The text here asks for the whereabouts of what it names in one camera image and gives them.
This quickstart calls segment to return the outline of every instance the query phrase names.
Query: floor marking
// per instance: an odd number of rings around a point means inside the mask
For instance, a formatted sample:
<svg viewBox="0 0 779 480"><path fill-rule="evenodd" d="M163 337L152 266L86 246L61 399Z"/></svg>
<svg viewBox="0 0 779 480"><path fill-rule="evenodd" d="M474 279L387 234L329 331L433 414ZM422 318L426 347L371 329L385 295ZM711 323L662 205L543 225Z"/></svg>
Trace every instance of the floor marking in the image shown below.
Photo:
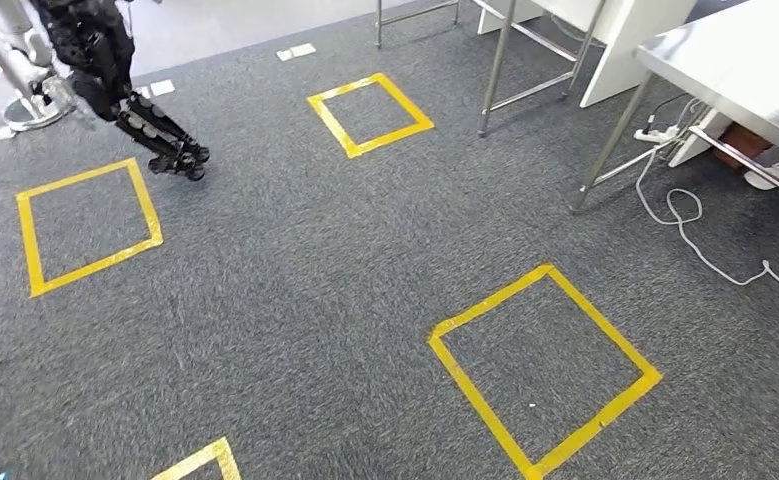
<svg viewBox="0 0 779 480"><path fill-rule="evenodd" d="M315 47L313 47L311 43L305 43L303 45L297 45L292 48L287 48L286 50L278 51L277 58L279 58L281 62L285 62L295 57L303 57L304 55L309 55L311 53L315 53Z"/></svg>
<svg viewBox="0 0 779 480"><path fill-rule="evenodd" d="M151 93L154 96L165 95L174 91L174 83L171 80L151 83Z"/></svg>
<svg viewBox="0 0 779 480"><path fill-rule="evenodd" d="M339 123L339 121L336 120L336 117L330 113L330 110L324 104L324 101L374 83L380 84L380 86L382 86L389 93L389 95L391 95L392 98L394 98L395 101L398 102L401 107L403 107L403 109L410 114L411 117L413 117L415 123L395 130L394 132L381 135L374 140L356 144ZM382 73L375 73L374 75L363 78L362 80L357 80L356 82L342 85L341 87L328 90L324 93L313 95L307 98L307 101L310 103L310 105L312 105L312 108L315 110L315 113L318 114L319 118L321 118L324 124L327 125L327 128L330 129L330 132L333 134L333 136L336 137L336 140L338 140L342 145L342 148L345 149L345 153L348 154L348 158L358 157L363 153L374 150L377 147L382 147L383 145L390 144L402 138L409 137L410 135L414 135L416 133L433 128L433 122L431 122L430 119L427 118L427 116L425 116L424 113L422 113L422 111L409 98L407 98L406 95L404 95L403 92L401 92L401 90L399 90L398 87L396 87L395 84L392 83L392 81L389 80L386 75Z"/></svg>
<svg viewBox="0 0 779 480"><path fill-rule="evenodd" d="M624 392L610 401L610 403L601 408L601 410L599 410L598 413L582 427L571 433L559 445L554 447L553 450L545 454L542 457L542 460L534 464L527 458L527 455L524 454L521 447L519 447L512 435L510 435L510 432L507 431L506 427L501 423L501 420L498 419L498 416L495 415L495 412L489 404L486 403L486 400L474 386L471 379L454 359L454 356L451 355L451 352L448 351L448 348L442 342L441 337L488 312L501 302L507 300L521 290L524 290L546 275L551 277L563 292L565 292L565 294L568 295L569 298L571 298L572 301L575 302L575 304L577 304L577 306L580 307L580 309L583 310L583 312L586 313L586 315L588 315L605 334L607 334L610 340L612 340L613 343L624 352L628 359L642 371L642 376ZM480 415L480 418L483 419L483 422L489 427L489 431L492 432L492 435L498 440L498 443L501 444L501 448L504 449L504 452L510 457L510 460L513 461L524 478L528 480L540 480L542 477L562 465L569 457L589 443L589 441L602 429L607 427L643 395L648 393L648 391L662 378L660 372L648 363L648 361L636 351L616 328L613 327L613 325L608 322L591 303L589 303L589 300L581 295L566 277L551 264L540 265L516 282L507 285L498 292L490 295L488 298L460 315L439 323L433 329L433 333L431 333L428 343L439 360L442 361L442 364L448 370L448 373L453 377L457 386L465 394L469 403L472 404Z"/></svg>
<svg viewBox="0 0 779 480"><path fill-rule="evenodd" d="M102 258L94 263L90 263L74 271L60 275L53 280L45 281L44 274L42 273L41 259L39 257L38 241L36 240L36 227L33 223L33 211L32 206L30 205L30 198L45 192L49 192L51 190L67 187L68 185L82 182L105 173L120 170L122 168L126 168L130 174L130 180L133 182L133 189L136 191L136 197L138 198L139 205L142 208L142 214L145 217L145 223L148 225L150 238L139 242L132 247L125 248L117 253L109 255L108 257ZM30 277L30 298L37 297L43 293L49 292L50 290L67 285L87 275L91 275L92 273L115 265L116 263L126 260L133 255L143 252L149 248L162 245L162 232L159 228L159 219L156 216L156 211L153 208L150 195L148 195L145 182L142 179L142 172L139 170L139 165L136 163L135 158L128 158L111 165L106 165L104 167L89 170L87 172L83 172L68 178L63 178L62 180L48 183L40 187L32 188L17 194L15 198L18 201L18 213L21 217L21 235L24 241L24 256L27 259L27 271Z"/></svg>
<svg viewBox="0 0 779 480"><path fill-rule="evenodd" d="M225 437L221 437L151 480L179 480L213 460L218 462L218 468L221 469L221 476L224 480L242 479L239 475L239 467L233 458L233 452L230 451L230 444L227 443Z"/></svg>

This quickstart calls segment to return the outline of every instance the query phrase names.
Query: black robot limb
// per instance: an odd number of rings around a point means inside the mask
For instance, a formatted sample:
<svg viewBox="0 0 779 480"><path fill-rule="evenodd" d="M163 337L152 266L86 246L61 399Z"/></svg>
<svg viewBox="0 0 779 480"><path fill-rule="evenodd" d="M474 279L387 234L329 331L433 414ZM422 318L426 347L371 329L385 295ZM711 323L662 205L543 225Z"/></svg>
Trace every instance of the black robot limb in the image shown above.
<svg viewBox="0 0 779 480"><path fill-rule="evenodd" d="M209 149L201 146L130 81L135 45L114 0L31 0L57 57L72 67L70 83L92 110L156 157L154 173L203 178Z"/></svg>

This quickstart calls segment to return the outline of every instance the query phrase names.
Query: power strip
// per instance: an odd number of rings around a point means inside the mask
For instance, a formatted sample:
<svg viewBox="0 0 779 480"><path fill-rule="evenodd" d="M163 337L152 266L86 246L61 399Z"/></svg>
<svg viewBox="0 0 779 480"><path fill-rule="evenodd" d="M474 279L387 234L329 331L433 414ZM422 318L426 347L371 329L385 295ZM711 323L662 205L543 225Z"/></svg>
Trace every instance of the power strip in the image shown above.
<svg viewBox="0 0 779 480"><path fill-rule="evenodd" d="M648 133L645 133L643 130L637 130L633 132L633 138L642 142L666 143L669 140L677 137L680 133L680 128L678 128L677 125L672 125L671 127L667 128L665 132L661 132L660 130L651 130Z"/></svg>

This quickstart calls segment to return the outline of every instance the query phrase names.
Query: cable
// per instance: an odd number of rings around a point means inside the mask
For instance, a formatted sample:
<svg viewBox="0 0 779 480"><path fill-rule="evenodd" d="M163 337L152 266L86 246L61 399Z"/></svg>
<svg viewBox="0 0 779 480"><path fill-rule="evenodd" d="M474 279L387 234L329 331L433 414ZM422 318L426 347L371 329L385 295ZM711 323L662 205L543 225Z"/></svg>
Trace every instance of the cable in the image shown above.
<svg viewBox="0 0 779 480"><path fill-rule="evenodd" d="M654 164L654 160L657 157L657 152L660 151L662 148L671 145L673 143L680 142L683 139L682 135L679 135L672 140L669 140L668 142L665 142L663 144L657 145L652 149L651 156L648 157L648 161L645 163L645 168L642 169L642 173L639 174L639 178L636 180L636 194L639 196L639 200L642 202L642 206L645 207L645 211L648 212L648 215L651 216L652 219L654 219L655 222L659 223L660 225L677 225L678 232L680 233L681 238L683 238L683 241L686 242L687 245L689 245L690 248L695 252L696 255L698 255L698 258L701 259L702 262L704 262L705 265L710 267L711 270L721 275L725 280L733 283L737 286L745 286L753 282L754 280L757 280L759 278L762 278L766 275L771 275L772 278L775 279L779 283L779 276L777 273L775 273L774 270L772 270L771 265L767 260L763 260L763 271L758 273L757 275L754 275L753 277L744 280L739 281L724 271L722 271L719 267L714 265L710 260L707 260L707 257L704 256L703 253L701 253L701 249L698 248L698 246L689 239L689 237L686 236L686 232L683 229L683 226L687 223L694 222L701 218L702 214L704 213L704 208L701 205L701 199L698 198L697 195L690 192L689 190L684 190L682 188L673 188L666 192L666 205L669 207L669 211L672 212L672 215L675 216L675 221L668 221L663 220L660 217L657 216L656 213L654 213L653 210L651 210L651 207L648 206L648 201L645 199L645 195L642 193L642 180L645 178L645 174L648 173L648 169L651 168L651 165ZM675 193L682 193L684 195L687 195L689 198L691 198L693 201L695 201L696 206L698 207L698 213L694 217L690 217L687 219L684 219L681 217L680 213L678 213L677 209L674 206L674 203L672 202L672 195Z"/></svg>
<svg viewBox="0 0 779 480"><path fill-rule="evenodd" d="M554 22L554 25L563 33L563 35L571 38L572 40L577 40L578 42L583 42L584 40L586 40L586 36L585 35L581 37L580 35L577 35L577 34L574 34L574 33L570 32L569 31L570 27L566 27L563 24L563 21L560 20L559 17L557 17L556 15L554 15L551 12L548 12L548 13L551 16L551 21ZM599 43L595 39L592 39L592 41L589 42L589 44L592 45L593 47L599 47L599 48L604 47L603 43Z"/></svg>
<svg viewBox="0 0 779 480"><path fill-rule="evenodd" d="M674 97L672 97L672 98L670 98L668 100L660 102L656 107L654 107L654 110L651 110L651 113L648 115L648 122L645 124L645 128L642 129L642 133L647 134L648 131L651 130L651 127L654 126L654 116L657 115L657 112L660 111L661 108L663 108L664 106L666 106L666 105L674 102L675 100L677 100L677 99L679 99L681 97L684 97L686 95L689 95L689 94L686 93L686 92L683 92L681 94L675 95ZM686 114L687 108L689 108L689 106L690 106L689 103L687 103L686 105L687 106L684 107L683 111L681 111L680 117L678 117L677 125L680 125L681 120L683 120L683 117Z"/></svg>

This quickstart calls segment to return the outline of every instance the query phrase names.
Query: table leg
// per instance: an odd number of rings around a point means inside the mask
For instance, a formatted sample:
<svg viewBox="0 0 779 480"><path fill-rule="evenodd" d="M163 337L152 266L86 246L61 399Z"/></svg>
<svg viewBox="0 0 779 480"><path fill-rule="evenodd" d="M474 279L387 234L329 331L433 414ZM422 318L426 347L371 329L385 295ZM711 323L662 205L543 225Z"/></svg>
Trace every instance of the table leg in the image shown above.
<svg viewBox="0 0 779 480"><path fill-rule="evenodd" d="M564 95L568 95L569 92L572 91L572 87L574 87L574 82L577 80L577 74L580 72L583 61L586 59L586 53L589 52L589 47L592 45L595 26L598 25L598 19L601 18L601 13L604 11L604 5L606 3L607 0L599 1L598 7L595 9L595 14L592 15L592 21L589 22L589 28L586 30L586 38L583 39L583 43L580 45L580 50L577 52L577 60L575 60L574 66L572 67L572 79L569 80L569 86L566 88L566 91L563 92Z"/></svg>
<svg viewBox="0 0 779 480"><path fill-rule="evenodd" d="M377 48L383 45L383 0L377 0Z"/></svg>
<svg viewBox="0 0 779 480"><path fill-rule="evenodd" d="M610 134L610 138L607 139L607 143L604 145L604 148L601 150L598 158L592 165L590 165L589 169L587 169L586 173L584 174L583 181L581 182L580 187L578 187L577 192L575 192L572 201L569 204L569 208L571 208L572 211L577 211L581 206L583 206L583 202L586 200L586 196L589 194L589 190L595 185L595 180L601 173L601 169L604 168L604 164L616 149L616 145L619 144L619 140L622 138L622 134L624 134L625 130L630 125L630 121L633 119L633 115L636 113L636 109L639 107L639 104L642 103L642 99L645 97L645 93L648 91L648 85L651 83L651 77L651 72L646 73L645 78L642 79L642 83L636 87L636 91L633 92L633 96L630 98L630 102L628 103L627 107L625 107L625 111L622 112L622 116L619 118L619 123L616 124L616 127L613 129L613 133Z"/></svg>
<svg viewBox="0 0 779 480"><path fill-rule="evenodd" d="M480 122L480 129L477 134L481 137L486 136L489 129L489 115L492 113L492 102L495 100L495 90L498 88L498 81L501 78L501 65L504 63L504 50L507 49L507 41L510 38L510 31L513 29L513 16L516 13L516 0L510 0L510 6L507 8L507 15L504 17L504 23L501 25L501 35L498 37L498 48L495 50L495 61L492 65L492 73L489 75L489 87L486 89L486 97L483 99L483 119Z"/></svg>

